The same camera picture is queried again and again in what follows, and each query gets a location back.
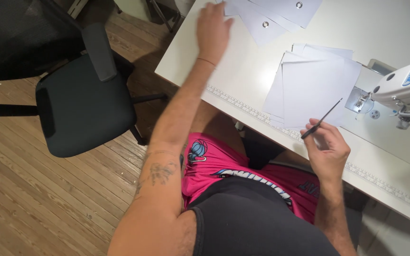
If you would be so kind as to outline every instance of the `white table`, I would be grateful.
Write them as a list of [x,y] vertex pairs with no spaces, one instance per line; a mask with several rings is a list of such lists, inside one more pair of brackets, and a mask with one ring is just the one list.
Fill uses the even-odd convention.
[[[196,0],[156,68],[175,85],[181,86],[197,57],[196,20],[206,2]],[[323,0],[307,29],[284,34],[264,47],[254,43],[238,16],[234,18],[229,47],[202,99],[305,158],[299,133],[270,126],[261,111],[282,55],[293,43],[352,49],[354,60],[362,64],[370,59],[395,68],[410,64],[410,0]],[[363,68],[357,86],[368,87],[378,79]],[[366,132],[361,133],[365,140],[348,130],[340,128],[352,149],[343,179],[410,219],[410,156],[391,154],[382,149],[384,142],[379,145],[364,137]]]

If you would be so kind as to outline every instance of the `chair seat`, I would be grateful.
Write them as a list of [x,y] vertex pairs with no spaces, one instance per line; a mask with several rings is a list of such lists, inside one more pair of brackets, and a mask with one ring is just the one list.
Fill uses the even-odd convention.
[[137,117],[120,73],[101,82],[88,54],[39,81],[36,102],[50,153],[71,157],[128,131]]

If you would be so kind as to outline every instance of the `bracelet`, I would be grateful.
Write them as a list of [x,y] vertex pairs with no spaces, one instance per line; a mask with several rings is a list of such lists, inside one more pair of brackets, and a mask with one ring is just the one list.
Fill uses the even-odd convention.
[[207,61],[207,60],[202,59],[202,58],[197,58],[197,59],[198,59],[198,60],[202,60],[202,61],[206,61],[206,62],[208,62],[209,64],[211,64],[211,65],[213,65],[214,67],[216,67],[216,65],[213,64],[213,62],[211,62],[211,61]]

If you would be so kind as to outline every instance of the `black t-shirt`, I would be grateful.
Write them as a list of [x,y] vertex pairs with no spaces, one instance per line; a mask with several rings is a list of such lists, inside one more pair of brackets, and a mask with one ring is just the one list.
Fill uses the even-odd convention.
[[224,178],[188,209],[197,219],[194,256],[339,256],[322,231],[255,180]]

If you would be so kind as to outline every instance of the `printed ruler markings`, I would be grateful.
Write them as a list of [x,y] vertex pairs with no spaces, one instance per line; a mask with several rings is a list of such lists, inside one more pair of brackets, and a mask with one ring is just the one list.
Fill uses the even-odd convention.
[[[285,137],[288,137],[294,142],[297,142],[301,145],[304,145],[303,140],[300,138],[299,134],[294,131],[290,131],[284,128],[279,128],[273,125],[270,125],[270,117],[263,112],[260,112],[251,106],[245,104],[244,102],[238,100],[237,98],[231,96],[228,93],[223,92],[222,90],[212,86],[212,85],[207,85],[206,92],[222,102],[227,103],[228,105],[232,106],[233,108],[239,110],[240,112],[246,114],[247,116],[251,117],[252,119],[255,119],[259,121],[259,123],[266,125],[270,127],[272,130],[275,130],[279,134],[282,134]],[[404,202],[407,205],[410,205],[410,195],[408,195],[406,192],[392,186],[390,183],[387,183],[377,176],[365,171],[364,169],[360,168],[359,166],[347,162],[345,166],[345,170],[352,175],[364,180],[365,182],[373,185],[377,189],[385,192],[388,195],[391,195],[392,197]]]

